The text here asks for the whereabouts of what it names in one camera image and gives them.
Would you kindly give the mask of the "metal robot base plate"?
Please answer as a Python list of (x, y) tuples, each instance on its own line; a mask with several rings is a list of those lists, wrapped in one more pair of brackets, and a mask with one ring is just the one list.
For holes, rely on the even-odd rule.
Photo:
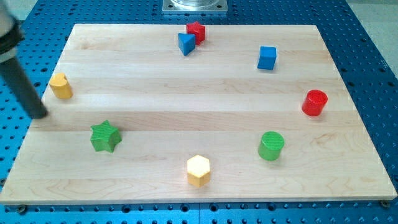
[(227, 12), (227, 0), (163, 0), (162, 11), (179, 12)]

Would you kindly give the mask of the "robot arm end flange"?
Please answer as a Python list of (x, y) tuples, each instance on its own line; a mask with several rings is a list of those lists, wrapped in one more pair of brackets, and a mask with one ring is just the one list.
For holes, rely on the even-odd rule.
[(17, 45), (24, 40), (24, 33), (20, 29), (20, 22), (13, 16), (1, 0), (1, 63), (13, 58), (17, 54)]

